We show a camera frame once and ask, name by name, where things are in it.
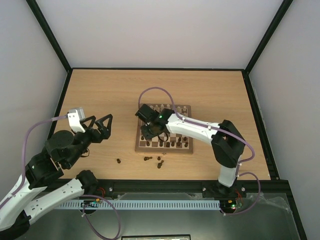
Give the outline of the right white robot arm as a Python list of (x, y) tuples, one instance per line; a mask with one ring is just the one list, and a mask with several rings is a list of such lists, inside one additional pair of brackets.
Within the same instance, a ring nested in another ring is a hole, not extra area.
[(146, 140), (159, 137), (162, 133), (180, 134), (210, 145), (216, 161), (220, 164), (218, 191), (224, 196), (235, 191), (234, 182), (245, 143), (231, 121), (200, 121), (184, 116), (174, 109), (163, 108), (159, 112), (147, 104), (142, 104), (135, 116), (142, 122), (140, 130)]

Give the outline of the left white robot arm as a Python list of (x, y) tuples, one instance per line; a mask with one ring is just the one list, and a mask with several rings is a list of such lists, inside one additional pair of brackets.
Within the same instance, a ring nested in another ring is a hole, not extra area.
[(26, 233), (30, 226), (55, 207), (82, 195), (93, 195), (98, 180), (90, 170), (81, 171), (75, 178), (52, 192), (39, 196), (53, 182), (63, 176), (78, 159), (89, 151), (92, 143), (101, 143), (111, 135), (113, 116), (100, 119), (85, 118), (69, 111), (32, 125), (26, 136), (37, 126), (68, 119), (71, 131), (60, 130), (45, 142), (42, 151), (26, 162), (26, 146), (22, 145), (22, 173), (16, 184), (0, 202), (0, 238), (14, 240)]

